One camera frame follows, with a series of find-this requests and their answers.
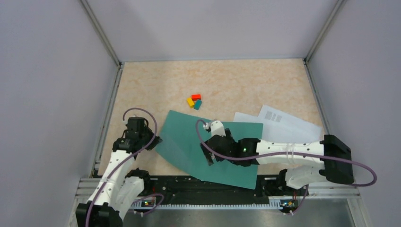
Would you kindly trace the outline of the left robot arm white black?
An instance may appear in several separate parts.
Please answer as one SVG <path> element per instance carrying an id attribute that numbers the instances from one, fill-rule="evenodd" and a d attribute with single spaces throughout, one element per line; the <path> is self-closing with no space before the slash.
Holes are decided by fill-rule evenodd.
<path id="1" fill-rule="evenodd" d="M 144 170 L 130 170 L 139 150 L 151 150 L 162 140 L 148 120 L 133 116 L 124 121 L 126 130 L 113 143 L 109 164 L 92 195 L 75 211 L 79 227 L 121 227 L 139 195 L 150 193 L 152 183 Z"/>

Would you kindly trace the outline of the green file folder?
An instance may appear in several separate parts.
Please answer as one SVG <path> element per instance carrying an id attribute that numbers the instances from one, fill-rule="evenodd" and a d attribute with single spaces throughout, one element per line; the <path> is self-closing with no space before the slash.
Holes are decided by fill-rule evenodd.
<path id="1" fill-rule="evenodd" d="M 197 119 L 170 110 L 159 132 L 163 141 L 156 146 L 156 152 L 174 167 L 202 181 L 255 189 L 257 166 L 236 166 L 227 160 L 207 163 L 195 130 Z"/>

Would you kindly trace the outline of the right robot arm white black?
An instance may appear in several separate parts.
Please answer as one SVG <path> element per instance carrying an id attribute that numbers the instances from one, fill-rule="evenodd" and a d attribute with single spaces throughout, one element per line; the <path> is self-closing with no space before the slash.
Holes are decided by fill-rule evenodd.
<path id="1" fill-rule="evenodd" d="M 332 182 L 351 185 L 354 173 L 351 150 L 334 135 L 323 140 L 306 143 L 272 142 L 258 138 L 235 140 L 230 129 L 213 120 L 203 122 L 210 138 L 201 141 L 200 147 L 209 165 L 228 161 L 236 166 L 289 164 L 295 168 L 280 171 L 278 191 L 290 195 L 295 189 L 315 182 Z"/>

